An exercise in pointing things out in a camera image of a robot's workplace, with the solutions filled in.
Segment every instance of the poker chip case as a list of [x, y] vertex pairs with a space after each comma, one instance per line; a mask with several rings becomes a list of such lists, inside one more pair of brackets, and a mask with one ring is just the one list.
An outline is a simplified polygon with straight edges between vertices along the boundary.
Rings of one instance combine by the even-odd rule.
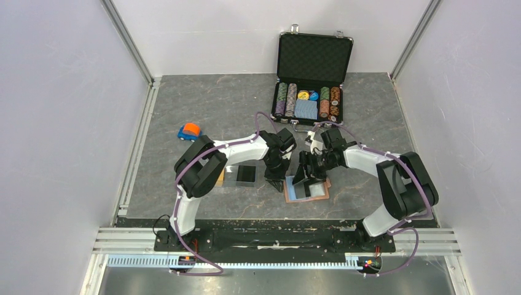
[[277, 106], [277, 101], [281, 101], [282, 96], [279, 94], [279, 87], [282, 84], [281, 91], [287, 91], [286, 88], [291, 88], [288, 87], [289, 85], [296, 84], [297, 93], [306, 90], [310, 93], [317, 92], [320, 94], [323, 87], [327, 87], [329, 90], [338, 87], [340, 89], [340, 103], [335, 110], [338, 115], [333, 119], [342, 124], [342, 87], [352, 49], [353, 39], [344, 37], [340, 31], [337, 32], [336, 36], [302, 34], [298, 33], [298, 26], [293, 25], [291, 32], [282, 32], [278, 46], [277, 82], [273, 95], [272, 119], [275, 122], [309, 126], [313, 126], [316, 122], [330, 120], [331, 116], [320, 116], [319, 106], [322, 98], [317, 101], [316, 119], [297, 117], [298, 113], [293, 116], [286, 116], [293, 114], [292, 111], [287, 112], [288, 105], [285, 106], [286, 112], [280, 111], [280, 106]]

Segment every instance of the metal frame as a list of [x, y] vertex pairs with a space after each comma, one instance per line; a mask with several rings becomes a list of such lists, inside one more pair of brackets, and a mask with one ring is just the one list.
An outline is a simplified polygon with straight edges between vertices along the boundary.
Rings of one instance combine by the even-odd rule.
[[123, 179], [123, 183], [119, 189], [119, 201], [114, 209], [114, 218], [112, 219], [112, 226], [116, 223], [118, 216], [127, 215], [128, 204], [130, 203], [130, 197], [132, 196], [132, 190], [134, 188], [134, 182], [136, 181], [136, 175], [138, 173], [139, 162], [141, 161], [141, 154], [143, 153], [143, 147], [145, 145], [148, 128], [152, 119], [152, 113], [154, 112], [155, 100], [159, 91], [161, 83], [161, 77], [154, 79], [154, 83], [151, 85], [147, 99], [145, 101], [143, 113], [139, 120], [139, 127], [134, 136], [134, 144], [132, 151], [129, 156], [127, 170]]
[[[472, 294], [463, 275], [461, 251], [452, 229], [418, 229], [420, 244], [417, 256], [444, 256], [449, 268], [456, 295]], [[155, 252], [155, 235], [150, 228], [102, 227], [98, 231], [88, 271], [81, 295], [98, 294], [104, 271], [111, 267], [161, 267], [175, 266], [180, 256], [190, 256], [189, 252]], [[394, 236], [395, 253], [382, 253], [387, 257], [406, 257], [411, 254], [415, 235], [404, 232]], [[309, 264], [219, 264], [227, 269], [355, 269], [354, 261], [367, 253], [345, 253], [346, 263]], [[194, 268], [206, 268], [206, 264], [196, 264]]]
[[155, 79], [152, 77], [152, 74], [148, 70], [148, 67], [146, 66], [143, 57], [139, 53], [139, 50], [134, 43], [134, 40], [132, 40], [132, 37], [130, 36], [130, 33], [127, 30], [127, 27], [125, 26], [125, 23], [121, 19], [121, 16], [119, 15], [116, 6], [114, 5], [112, 0], [100, 0], [103, 7], [105, 7], [105, 10], [107, 11], [107, 14], [112, 20], [112, 23], [114, 24], [117, 32], [119, 33], [119, 36], [121, 36], [121, 39], [123, 40], [123, 43], [125, 43], [125, 46], [127, 46], [128, 51], [130, 52], [130, 55], [132, 55], [132, 58], [134, 58], [134, 61], [138, 65], [139, 71], [141, 71], [141, 74], [143, 75], [143, 78], [151, 85], [154, 83]]
[[407, 45], [405, 46], [404, 51], [400, 55], [400, 58], [398, 58], [398, 62], [394, 66], [393, 71], [389, 75], [391, 80], [394, 81], [400, 75], [400, 72], [402, 71], [405, 63], [410, 57], [410, 54], [418, 44], [418, 41], [420, 40], [421, 36], [423, 35], [423, 32], [425, 31], [425, 28], [427, 25], [429, 25], [429, 22], [431, 21], [434, 13], [436, 12], [437, 8], [439, 7], [439, 4], [442, 2], [442, 0], [431, 0], [429, 2], [429, 5], [427, 5], [427, 8], [423, 12], [423, 15], [421, 16], [420, 21], [416, 25], [416, 28], [414, 29], [414, 32], [412, 33], [411, 37], [409, 38], [409, 41], [407, 42]]
[[456, 295], [474, 294], [464, 275], [462, 257], [446, 256], [445, 263], [449, 268], [450, 280]]
[[[417, 256], [461, 256], [460, 246], [452, 229], [417, 229], [420, 244]], [[415, 244], [415, 234], [404, 232], [394, 236], [396, 252], [382, 256], [407, 256]], [[163, 255], [154, 252], [155, 235], [151, 228], [102, 227], [94, 243], [93, 254]], [[191, 255], [189, 252], [168, 252], [169, 255]], [[367, 253], [346, 253], [347, 256], [367, 256]]]

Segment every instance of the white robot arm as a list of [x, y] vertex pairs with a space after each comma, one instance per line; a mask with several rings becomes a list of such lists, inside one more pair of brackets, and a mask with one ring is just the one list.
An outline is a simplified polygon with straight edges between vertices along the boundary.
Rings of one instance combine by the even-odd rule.
[[[323, 143], [313, 139], [315, 133], [309, 132], [306, 142], [311, 152], [299, 154], [299, 171], [293, 183], [300, 181], [315, 183], [326, 179], [326, 172], [335, 167], [362, 170], [376, 178], [380, 183], [383, 204], [372, 214], [357, 224], [360, 242], [370, 242], [385, 234], [404, 218], [425, 210], [425, 203], [418, 189], [410, 182], [409, 176], [393, 160], [360, 148], [356, 142], [347, 143], [339, 129], [330, 129], [321, 134]], [[418, 154], [392, 154], [399, 157], [420, 182], [431, 206], [438, 202], [438, 194], [429, 174]]]
[[[267, 166], [264, 174], [266, 180], [279, 191], [282, 190], [282, 181], [289, 167], [291, 152], [296, 147], [293, 135], [287, 129], [283, 129], [277, 134], [261, 131], [260, 135], [256, 139], [254, 138], [255, 134], [239, 140], [211, 141], [207, 136], [202, 136], [177, 162], [175, 169], [179, 173], [203, 151], [213, 146], [225, 146], [211, 153], [206, 164], [196, 163], [192, 166], [178, 185], [180, 201], [177, 222], [181, 235], [185, 235], [195, 228], [195, 215], [201, 197], [214, 187], [217, 177], [225, 165], [247, 160], [264, 160]], [[231, 142], [244, 140], [250, 140], [250, 143], [228, 146]], [[173, 224], [174, 218], [172, 215], [171, 224]]]

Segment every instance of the yellow poker chip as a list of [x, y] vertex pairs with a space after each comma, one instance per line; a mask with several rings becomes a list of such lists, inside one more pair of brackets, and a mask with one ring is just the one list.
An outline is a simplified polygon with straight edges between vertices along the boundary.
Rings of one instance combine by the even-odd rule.
[[299, 92], [299, 95], [297, 96], [300, 100], [309, 100], [309, 92], [306, 90], [302, 90]]

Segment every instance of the toy car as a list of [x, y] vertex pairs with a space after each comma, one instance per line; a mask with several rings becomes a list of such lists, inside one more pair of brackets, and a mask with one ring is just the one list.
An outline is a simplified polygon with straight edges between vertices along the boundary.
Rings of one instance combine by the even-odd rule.
[[194, 123], [186, 123], [179, 129], [178, 138], [180, 140], [191, 140], [194, 142], [199, 136], [201, 136], [201, 128]]

